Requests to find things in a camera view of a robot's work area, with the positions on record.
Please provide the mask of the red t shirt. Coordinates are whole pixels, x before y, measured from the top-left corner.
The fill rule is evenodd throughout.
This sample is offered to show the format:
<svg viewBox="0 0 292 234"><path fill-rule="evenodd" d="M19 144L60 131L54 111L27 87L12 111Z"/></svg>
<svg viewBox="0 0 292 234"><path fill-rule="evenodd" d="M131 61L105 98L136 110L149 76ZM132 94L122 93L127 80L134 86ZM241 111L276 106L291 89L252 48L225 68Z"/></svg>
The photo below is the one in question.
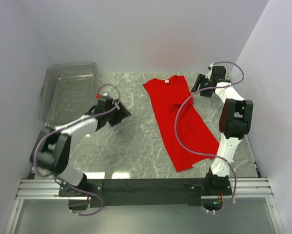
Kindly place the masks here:
<svg viewBox="0 0 292 234"><path fill-rule="evenodd" d="M193 107L184 76L172 76L168 80L153 78L143 87L149 94L153 112L164 146L177 172L215 155L219 143Z"/></svg>

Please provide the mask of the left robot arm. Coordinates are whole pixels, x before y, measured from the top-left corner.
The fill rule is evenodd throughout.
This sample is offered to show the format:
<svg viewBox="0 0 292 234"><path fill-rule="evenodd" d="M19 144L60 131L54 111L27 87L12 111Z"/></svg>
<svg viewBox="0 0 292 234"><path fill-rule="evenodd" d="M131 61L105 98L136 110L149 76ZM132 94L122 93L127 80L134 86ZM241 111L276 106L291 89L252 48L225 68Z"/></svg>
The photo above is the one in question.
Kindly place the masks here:
<svg viewBox="0 0 292 234"><path fill-rule="evenodd" d="M86 174L69 163L71 147L78 144L86 134L92 134L106 124L111 127L122 122L131 113L120 99L98 96L97 104L78 119L55 128L44 127L30 155L35 168L49 171L62 180L71 192L81 196L90 190Z"/></svg>

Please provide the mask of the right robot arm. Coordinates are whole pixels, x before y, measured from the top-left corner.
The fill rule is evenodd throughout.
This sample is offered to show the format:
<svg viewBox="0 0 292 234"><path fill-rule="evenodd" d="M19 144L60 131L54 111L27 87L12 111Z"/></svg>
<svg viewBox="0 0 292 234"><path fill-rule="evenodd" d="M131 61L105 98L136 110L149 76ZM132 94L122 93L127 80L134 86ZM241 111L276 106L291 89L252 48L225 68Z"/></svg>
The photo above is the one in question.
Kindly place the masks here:
<svg viewBox="0 0 292 234"><path fill-rule="evenodd" d="M226 68L213 63L208 67L206 75L199 74L191 92L200 92L203 97L216 94L223 102L219 119L221 133L216 158L205 177L204 190L214 195L217 192L227 192L230 189L230 168L238 145L251 128L253 102L244 99L233 87L226 75Z"/></svg>

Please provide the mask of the clear plastic bin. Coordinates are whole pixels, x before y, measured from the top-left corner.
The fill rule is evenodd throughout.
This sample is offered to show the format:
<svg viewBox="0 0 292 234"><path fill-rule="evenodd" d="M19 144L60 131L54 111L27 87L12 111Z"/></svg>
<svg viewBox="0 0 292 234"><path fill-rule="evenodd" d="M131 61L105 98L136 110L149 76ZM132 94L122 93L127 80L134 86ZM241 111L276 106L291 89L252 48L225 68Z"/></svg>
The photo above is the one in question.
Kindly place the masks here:
<svg viewBox="0 0 292 234"><path fill-rule="evenodd" d="M41 89L39 120L63 125L78 119L97 103L97 64L55 64L48 67Z"/></svg>

